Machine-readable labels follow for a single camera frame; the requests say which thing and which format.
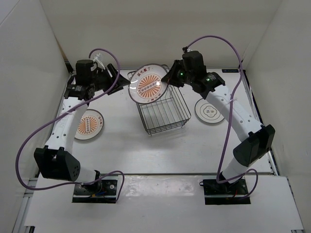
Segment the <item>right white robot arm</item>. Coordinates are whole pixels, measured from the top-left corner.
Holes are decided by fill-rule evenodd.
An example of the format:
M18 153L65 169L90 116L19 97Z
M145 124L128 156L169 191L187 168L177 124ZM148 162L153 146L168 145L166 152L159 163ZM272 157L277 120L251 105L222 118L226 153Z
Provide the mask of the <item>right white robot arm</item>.
M175 60L162 82L183 87L188 84L206 102L212 104L228 122L228 131L234 130L240 143L233 149L233 159L222 169L219 165L215 189L231 193L242 176L252 170L252 165L264 156L272 145L275 129L254 119L234 99L224 79L216 72L207 72L203 63L187 69L182 60Z

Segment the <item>pink patterned plate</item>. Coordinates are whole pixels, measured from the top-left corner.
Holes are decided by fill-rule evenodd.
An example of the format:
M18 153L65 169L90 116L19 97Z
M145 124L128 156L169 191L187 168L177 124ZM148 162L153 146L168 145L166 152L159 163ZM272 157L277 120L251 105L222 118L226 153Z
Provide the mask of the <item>pink patterned plate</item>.
M167 73L167 69L159 64L140 67L130 79L130 98L138 104L150 104L160 99L168 88L168 84L161 80Z
M95 138L104 128L103 115L94 109L87 109L81 117L75 139L86 141Z

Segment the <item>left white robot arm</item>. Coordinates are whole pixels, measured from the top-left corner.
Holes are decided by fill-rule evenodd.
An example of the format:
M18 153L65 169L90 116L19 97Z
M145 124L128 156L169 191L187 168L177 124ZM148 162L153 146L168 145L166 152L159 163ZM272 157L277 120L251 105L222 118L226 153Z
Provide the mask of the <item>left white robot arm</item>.
M129 83L112 64L100 68L92 60L79 60L76 63L76 74L68 81L60 112L66 113L66 116L56 121L44 147L34 152L44 178L80 183L91 194L101 191L100 172L83 168L72 155L74 138L88 108L88 101L94 98L95 93L102 90L111 95Z

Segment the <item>white plate with dark rim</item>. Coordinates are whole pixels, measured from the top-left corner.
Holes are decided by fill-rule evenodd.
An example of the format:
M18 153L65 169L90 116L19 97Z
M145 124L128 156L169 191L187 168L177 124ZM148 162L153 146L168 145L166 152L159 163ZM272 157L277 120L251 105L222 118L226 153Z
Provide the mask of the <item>white plate with dark rim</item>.
M194 111L197 118L203 123L218 124L225 119L212 104L204 99L200 99L196 102Z

